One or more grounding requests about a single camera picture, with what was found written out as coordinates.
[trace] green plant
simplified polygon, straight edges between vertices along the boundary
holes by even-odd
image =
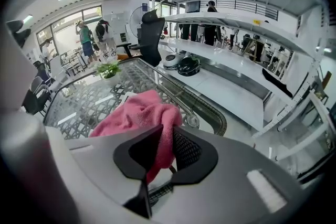
[[[109,79],[114,77],[121,70],[118,67],[118,62],[112,62],[112,63],[102,63],[97,67],[96,71],[102,74],[105,79]]]

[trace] railing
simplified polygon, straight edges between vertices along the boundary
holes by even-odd
[[[336,25],[336,14],[329,8],[329,25]]]
[[[206,7],[208,1],[201,1],[201,8]],[[278,20],[279,12],[276,9],[267,8],[259,4],[253,4],[249,2],[237,1],[237,0],[216,0],[216,8],[233,8],[240,9],[246,12],[252,12],[260,15],[264,15],[273,20]]]

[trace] robot vacuum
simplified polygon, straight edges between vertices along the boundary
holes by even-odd
[[[167,70],[176,70],[183,57],[182,54],[169,54],[163,61],[163,67]]]
[[[178,64],[177,71],[180,75],[189,77],[197,74],[201,69],[201,61],[193,55],[184,57]]]

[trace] potted plant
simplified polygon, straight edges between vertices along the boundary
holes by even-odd
[[[117,62],[102,63],[97,66],[97,72],[103,76],[104,81],[112,88],[120,81],[118,74],[120,71]]]

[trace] white robot vacuum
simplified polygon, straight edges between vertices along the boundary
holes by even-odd
[[[177,65],[183,59],[183,54],[169,54],[163,61],[163,67],[167,70],[176,70]]]

